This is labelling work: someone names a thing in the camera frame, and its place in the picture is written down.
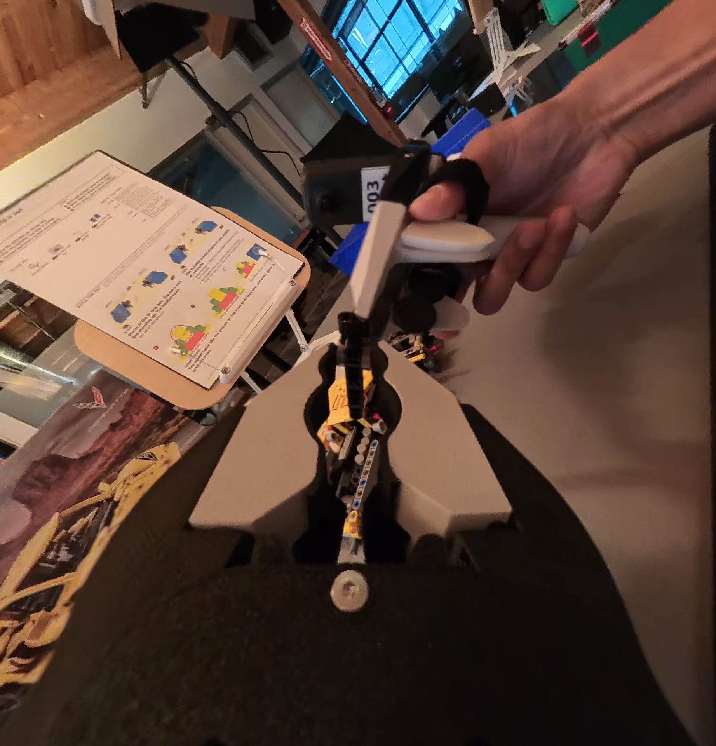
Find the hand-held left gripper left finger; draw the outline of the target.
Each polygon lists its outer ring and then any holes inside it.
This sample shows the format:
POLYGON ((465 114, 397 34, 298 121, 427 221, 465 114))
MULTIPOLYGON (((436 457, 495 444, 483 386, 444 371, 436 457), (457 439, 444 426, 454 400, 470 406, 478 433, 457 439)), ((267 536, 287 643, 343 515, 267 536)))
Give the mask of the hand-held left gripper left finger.
POLYGON ((335 563, 341 502, 317 437, 329 415, 336 346, 312 352, 245 407, 200 499, 195 529, 283 539, 301 563, 335 563))

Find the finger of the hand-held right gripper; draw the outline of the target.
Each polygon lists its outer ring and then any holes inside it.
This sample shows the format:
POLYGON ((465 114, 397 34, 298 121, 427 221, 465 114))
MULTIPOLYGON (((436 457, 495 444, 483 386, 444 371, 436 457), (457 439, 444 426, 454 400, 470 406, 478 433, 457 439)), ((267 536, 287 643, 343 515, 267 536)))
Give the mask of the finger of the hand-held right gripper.
POLYGON ((393 265, 408 212, 405 204, 390 200, 380 201, 373 212, 351 275, 353 313, 363 320, 370 318, 393 265))

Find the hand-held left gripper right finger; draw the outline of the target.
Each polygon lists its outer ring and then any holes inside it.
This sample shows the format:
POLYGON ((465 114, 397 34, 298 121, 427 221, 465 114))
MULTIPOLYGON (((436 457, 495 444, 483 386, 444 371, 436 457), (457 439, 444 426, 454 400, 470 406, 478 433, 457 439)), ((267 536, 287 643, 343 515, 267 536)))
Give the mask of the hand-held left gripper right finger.
POLYGON ((389 433, 366 504, 366 562, 404 563, 426 535, 452 539, 507 521, 512 505, 457 397, 387 342, 376 395, 389 433))

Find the yellow toy car model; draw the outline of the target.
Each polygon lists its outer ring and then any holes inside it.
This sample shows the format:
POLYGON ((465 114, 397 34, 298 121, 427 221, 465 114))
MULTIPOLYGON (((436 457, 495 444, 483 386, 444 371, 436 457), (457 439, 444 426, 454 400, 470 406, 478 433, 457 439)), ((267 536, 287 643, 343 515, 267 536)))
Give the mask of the yellow toy car model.
POLYGON ((388 424, 373 401, 373 373, 363 372, 364 408, 361 418, 352 418, 347 403, 344 367, 337 366, 328 391, 329 415, 317 431, 325 450, 326 476, 335 496, 345 507, 339 563, 363 564, 364 508, 379 476, 381 446, 388 424))

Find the black white toy beam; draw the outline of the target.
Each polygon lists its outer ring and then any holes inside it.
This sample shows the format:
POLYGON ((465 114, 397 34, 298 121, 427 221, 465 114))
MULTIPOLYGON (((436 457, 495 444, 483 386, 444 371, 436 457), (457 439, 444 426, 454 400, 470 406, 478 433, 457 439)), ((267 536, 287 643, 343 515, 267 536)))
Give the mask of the black white toy beam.
POLYGON ((364 414, 363 359, 369 331, 369 322, 354 312, 339 314, 338 332, 341 336, 347 405, 354 420, 361 419, 364 414))

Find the grey desk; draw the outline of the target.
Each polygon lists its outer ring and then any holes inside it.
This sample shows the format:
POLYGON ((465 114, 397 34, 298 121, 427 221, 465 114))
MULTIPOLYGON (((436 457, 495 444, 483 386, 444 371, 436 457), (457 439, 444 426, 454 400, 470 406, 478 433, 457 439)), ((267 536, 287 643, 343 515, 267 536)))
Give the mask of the grey desk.
POLYGON ((548 288, 472 312, 439 378, 590 532, 698 744, 716 744, 709 132, 639 166, 548 288))

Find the person's right hand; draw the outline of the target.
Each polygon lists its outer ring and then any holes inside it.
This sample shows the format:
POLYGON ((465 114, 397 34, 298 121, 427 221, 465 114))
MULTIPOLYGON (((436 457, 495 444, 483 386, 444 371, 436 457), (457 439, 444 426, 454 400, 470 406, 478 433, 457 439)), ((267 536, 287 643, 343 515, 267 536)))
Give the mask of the person's right hand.
POLYGON ((640 108, 568 89, 466 145, 458 161, 481 169, 488 211, 524 221, 493 262, 465 271, 461 299, 474 285, 475 311, 493 315, 516 285, 535 293, 552 283, 577 226, 602 222, 641 159, 640 108))

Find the black monitor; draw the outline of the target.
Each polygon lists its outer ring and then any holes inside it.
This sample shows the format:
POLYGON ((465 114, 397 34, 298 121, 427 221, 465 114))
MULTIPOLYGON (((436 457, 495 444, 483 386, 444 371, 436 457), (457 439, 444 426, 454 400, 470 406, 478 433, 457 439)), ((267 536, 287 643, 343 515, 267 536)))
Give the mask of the black monitor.
POLYGON ((326 160, 391 156, 398 149, 399 145, 378 135, 367 123, 343 113, 301 162, 308 165, 326 160))

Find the blue plastic bin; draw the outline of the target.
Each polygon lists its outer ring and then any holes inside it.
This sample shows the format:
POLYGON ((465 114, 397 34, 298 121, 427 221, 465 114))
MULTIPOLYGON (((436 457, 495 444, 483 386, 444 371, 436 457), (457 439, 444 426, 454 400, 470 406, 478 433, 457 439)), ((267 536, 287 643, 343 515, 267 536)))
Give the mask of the blue plastic bin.
MULTIPOLYGON (((446 158, 460 154, 475 135, 490 126, 490 121, 478 110, 473 109, 433 143, 431 150, 446 158)), ((368 223, 353 225, 341 245, 329 258, 329 262, 347 276, 353 273, 367 229, 368 223)))

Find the blue lit window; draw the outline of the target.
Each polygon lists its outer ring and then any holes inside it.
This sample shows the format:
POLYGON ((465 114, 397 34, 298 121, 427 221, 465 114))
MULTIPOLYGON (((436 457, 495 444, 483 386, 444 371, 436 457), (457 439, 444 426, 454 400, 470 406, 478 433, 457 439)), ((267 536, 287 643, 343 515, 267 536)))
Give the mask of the blue lit window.
POLYGON ((332 34, 368 86, 395 98, 472 29, 465 2, 340 2, 332 34))

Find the toy car box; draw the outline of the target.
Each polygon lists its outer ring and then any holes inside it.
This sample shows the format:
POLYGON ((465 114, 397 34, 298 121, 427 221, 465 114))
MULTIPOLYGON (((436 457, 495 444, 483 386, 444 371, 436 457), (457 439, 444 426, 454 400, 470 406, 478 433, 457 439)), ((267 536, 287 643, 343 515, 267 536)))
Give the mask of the toy car box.
POLYGON ((99 371, 0 466, 0 719, 139 500, 215 423, 99 371))

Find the printed instruction sheet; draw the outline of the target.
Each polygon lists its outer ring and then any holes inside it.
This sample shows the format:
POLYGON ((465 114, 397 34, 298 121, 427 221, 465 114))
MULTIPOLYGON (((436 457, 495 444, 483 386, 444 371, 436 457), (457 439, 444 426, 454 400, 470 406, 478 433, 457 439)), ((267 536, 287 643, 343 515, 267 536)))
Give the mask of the printed instruction sheet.
POLYGON ((302 267, 102 151, 0 211, 0 277, 207 389, 302 267))

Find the green plastic bin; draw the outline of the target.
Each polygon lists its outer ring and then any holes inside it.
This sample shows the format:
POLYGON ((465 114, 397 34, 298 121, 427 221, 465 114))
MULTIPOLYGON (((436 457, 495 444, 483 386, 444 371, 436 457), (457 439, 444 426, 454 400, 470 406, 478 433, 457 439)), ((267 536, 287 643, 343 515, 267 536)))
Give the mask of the green plastic bin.
POLYGON ((621 42, 663 10, 669 1, 617 2, 594 22, 585 38, 594 36, 586 45, 579 36, 563 49, 555 49, 544 62, 560 80, 571 80, 589 66, 605 57, 621 42))

